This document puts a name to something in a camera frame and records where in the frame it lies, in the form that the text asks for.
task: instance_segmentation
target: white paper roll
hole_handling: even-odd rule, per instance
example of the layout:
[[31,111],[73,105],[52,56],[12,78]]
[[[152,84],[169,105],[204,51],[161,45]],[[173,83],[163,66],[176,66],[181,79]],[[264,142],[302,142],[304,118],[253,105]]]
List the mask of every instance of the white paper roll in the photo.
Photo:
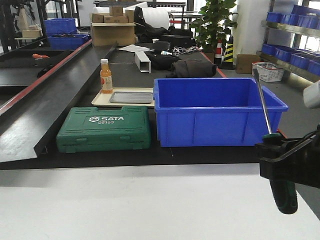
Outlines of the white paper roll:
[[93,7],[92,13],[96,14],[96,13],[110,13],[109,7],[100,7],[100,6],[95,6]]
[[164,27],[165,29],[169,28],[169,14],[165,9],[153,7],[142,8],[142,13],[145,22],[152,27]]

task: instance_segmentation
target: blue plastic bin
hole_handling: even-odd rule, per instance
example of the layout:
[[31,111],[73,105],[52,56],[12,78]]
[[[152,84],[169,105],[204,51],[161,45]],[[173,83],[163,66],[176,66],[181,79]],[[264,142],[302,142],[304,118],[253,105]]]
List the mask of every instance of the blue plastic bin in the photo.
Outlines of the blue plastic bin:
[[304,15],[304,16],[306,16],[307,14],[320,15],[320,10],[307,7],[307,6],[293,5],[293,9],[291,13],[296,15]]
[[266,20],[268,22],[280,23],[281,17],[282,17],[282,13],[269,11],[268,15],[266,16]]
[[298,26],[308,29],[317,29],[319,18],[317,16],[299,16]]
[[295,49],[292,49],[292,48],[288,48],[288,49],[280,49],[280,48],[276,48],[275,49],[275,53],[274,53],[274,56],[277,58],[277,59],[280,59],[284,62],[289,62],[290,59],[291,59],[291,54],[292,53],[296,53],[297,51]]
[[280,23],[296,26],[298,24],[299,16],[295,14],[282,14]]
[[291,54],[290,58],[290,64],[301,68],[301,69],[307,69],[309,66],[309,58],[311,55],[306,54],[306,53],[294,53]]
[[[276,132],[288,106],[262,89]],[[252,78],[159,78],[153,95],[162,147],[253,146],[268,134]]]
[[87,34],[74,34],[73,37],[48,37],[51,48],[55,50],[75,50],[88,39]]
[[274,56],[276,54],[276,49],[290,49],[290,47],[287,46],[281,46],[281,45],[274,45],[274,44],[263,44],[261,52],[264,54],[268,54],[271,56]]
[[54,18],[44,21],[45,33],[48,37],[56,34],[73,34],[77,32],[74,18]]
[[308,72],[320,76],[320,60],[310,60],[308,66]]

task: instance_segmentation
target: conveyor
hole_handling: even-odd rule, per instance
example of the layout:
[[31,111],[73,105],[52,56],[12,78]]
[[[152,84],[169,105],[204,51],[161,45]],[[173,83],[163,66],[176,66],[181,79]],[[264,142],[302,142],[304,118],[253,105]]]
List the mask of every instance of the conveyor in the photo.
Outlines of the conveyor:
[[114,49],[85,43],[3,105],[0,162],[36,158]]

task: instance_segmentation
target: bottle label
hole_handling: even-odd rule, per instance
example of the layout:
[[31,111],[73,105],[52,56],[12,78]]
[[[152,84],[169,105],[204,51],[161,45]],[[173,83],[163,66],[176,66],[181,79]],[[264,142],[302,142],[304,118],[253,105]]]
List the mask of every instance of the bottle label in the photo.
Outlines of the bottle label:
[[112,90],[112,77],[111,76],[101,76],[101,89],[104,91]]

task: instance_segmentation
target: white table surface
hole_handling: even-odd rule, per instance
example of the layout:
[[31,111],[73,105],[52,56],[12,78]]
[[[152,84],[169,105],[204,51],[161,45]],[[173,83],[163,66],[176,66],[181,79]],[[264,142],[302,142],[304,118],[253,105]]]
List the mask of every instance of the white table surface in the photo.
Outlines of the white table surface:
[[1,170],[0,195],[1,240],[320,239],[300,196],[278,211],[258,164]]

